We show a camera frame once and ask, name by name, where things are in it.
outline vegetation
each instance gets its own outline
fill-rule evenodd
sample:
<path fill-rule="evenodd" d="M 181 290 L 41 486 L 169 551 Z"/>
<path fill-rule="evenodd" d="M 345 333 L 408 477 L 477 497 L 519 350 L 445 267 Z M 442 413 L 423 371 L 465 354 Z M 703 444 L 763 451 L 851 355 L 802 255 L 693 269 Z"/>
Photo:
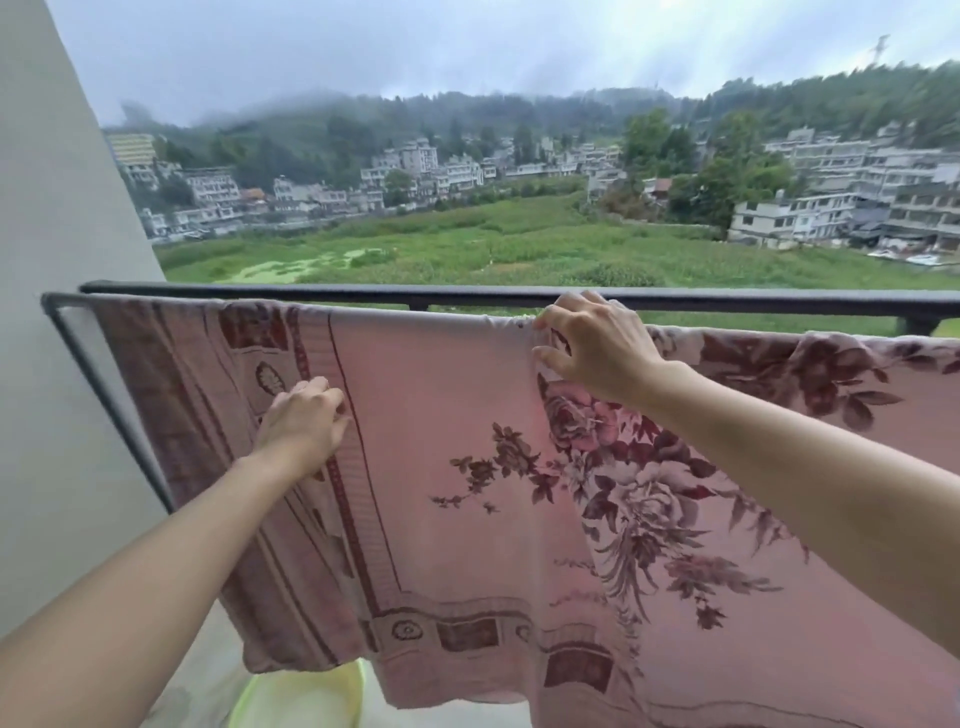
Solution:
<path fill-rule="evenodd" d="M 956 289 L 960 279 L 851 250 L 724 245 L 709 230 L 616 225 L 582 194 L 345 223 L 291 237 L 247 234 L 158 247 L 175 281 Z M 516 310 L 496 310 L 517 313 Z M 650 312 L 651 323 L 892 334 L 891 319 Z"/>

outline right arm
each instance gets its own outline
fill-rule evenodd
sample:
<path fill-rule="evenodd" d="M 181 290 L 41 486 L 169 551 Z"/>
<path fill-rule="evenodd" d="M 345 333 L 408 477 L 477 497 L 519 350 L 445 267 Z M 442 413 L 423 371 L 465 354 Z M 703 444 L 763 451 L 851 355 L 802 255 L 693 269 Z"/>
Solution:
<path fill-rule="evenodd" d="M 675 432 L 854 586 L 960 657 L 960 476 L 660 357 L 633 311 L 567 294 L 535 324 L 557 374 Z"/>

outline white wall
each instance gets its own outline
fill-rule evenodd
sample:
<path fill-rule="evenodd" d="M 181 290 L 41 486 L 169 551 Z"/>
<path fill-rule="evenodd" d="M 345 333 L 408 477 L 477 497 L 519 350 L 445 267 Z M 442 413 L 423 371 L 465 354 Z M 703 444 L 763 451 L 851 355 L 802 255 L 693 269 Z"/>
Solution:
<path fill-rule="evenodd" d="M 0 170 L 2 635 L 163 515 L 40 311 L 162 279 L 42 0 L 0 2 Z"/>

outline left hand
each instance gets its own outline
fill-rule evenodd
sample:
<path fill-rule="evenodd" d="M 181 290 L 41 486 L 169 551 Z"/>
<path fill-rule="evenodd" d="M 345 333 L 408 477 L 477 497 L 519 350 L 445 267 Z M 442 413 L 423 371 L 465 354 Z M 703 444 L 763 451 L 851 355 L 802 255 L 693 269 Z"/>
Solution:
<path fill-rule="evenodd" d="M 312 475 L 340 447 L 349 417 L 339 417 L 344 393 L 322 376 L 281 392 L 256 433 L 251 456 L 281 468 L 290 482 Z"/>

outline forested hill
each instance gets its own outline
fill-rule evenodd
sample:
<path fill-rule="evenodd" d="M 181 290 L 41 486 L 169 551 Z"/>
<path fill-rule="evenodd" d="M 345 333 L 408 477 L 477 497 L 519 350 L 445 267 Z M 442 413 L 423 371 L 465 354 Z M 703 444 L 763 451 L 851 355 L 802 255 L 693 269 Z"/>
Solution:
<path fill-rule="evenodd" d="M 809 126 L 847 138 L 870 137 L 890 121 L 916 121 L 915 147 L 960 146 L 960 62 L 937 68 L 880 66 L 851 74 L 756 85 L 727 81 L 700 101 L 693 119 L 751 110 L 768 136 Z"/>
<path fill-rule="evenodd" d="M 674 123 L 709 133 L 733 110 L 751 110 L 764 137 L 803 125 L 845 137 L 873 136 L 884 124 L 916 120 L 914 146 L 960 146 L 960 63 L 938 68 L 881 66 L 791 84 L 729 81 L 705 99 L 678 99 L 662 90 L 608 88 L 569 97 L 450 92 L 433 97 L 349 97 L 326 94 L 314 103 L 260 109 L 189 129 L 139 115 L 125 128 L 164 135 L 162 154 L 184 166 L 233 164 L 244 186 L 269 188 L 283 174 L 297 182 L 356 185 L 359 170 L 383 147 L 427 136 L 451 154 L 488 156 L 501 135 L 519 128 L 565 141 L 619 137 L 626 120 L 655 107 Z M 475 136 L 476 140 L 465 141 Z"/>

